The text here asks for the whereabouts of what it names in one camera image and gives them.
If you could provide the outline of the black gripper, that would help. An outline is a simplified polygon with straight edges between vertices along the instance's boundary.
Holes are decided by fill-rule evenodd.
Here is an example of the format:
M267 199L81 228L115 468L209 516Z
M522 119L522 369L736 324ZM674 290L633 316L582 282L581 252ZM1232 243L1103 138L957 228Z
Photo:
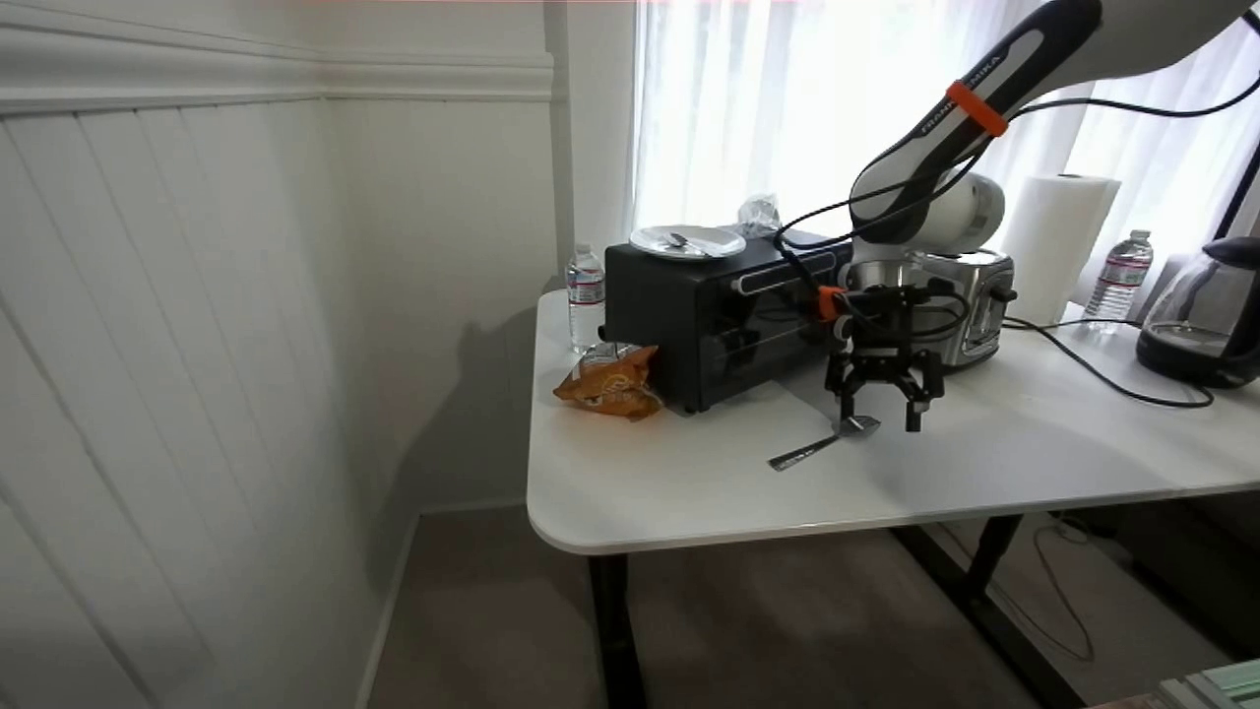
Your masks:
M855 258L818 286L833 331L829 390L839 417L859 412L864 375L902 375L908 428L919 433L944 394L942 344L955 336L955 282L921 258Z

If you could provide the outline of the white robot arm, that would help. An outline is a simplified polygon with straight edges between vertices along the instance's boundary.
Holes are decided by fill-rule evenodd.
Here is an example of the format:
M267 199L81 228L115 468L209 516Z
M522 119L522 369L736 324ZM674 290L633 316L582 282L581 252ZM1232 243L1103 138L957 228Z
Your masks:
M975 298L919 264L955 257L968 228L930 228L933 199L968 168L1013 119L1052 109L1052 92L1161 71L1232 21L1250 0L1044 0L968 73L852 185L855 258L845 268L839 352L829 390L839 417L859 417L859 390L892 380L908 399L908 428L944 394L942 344L975 316Z

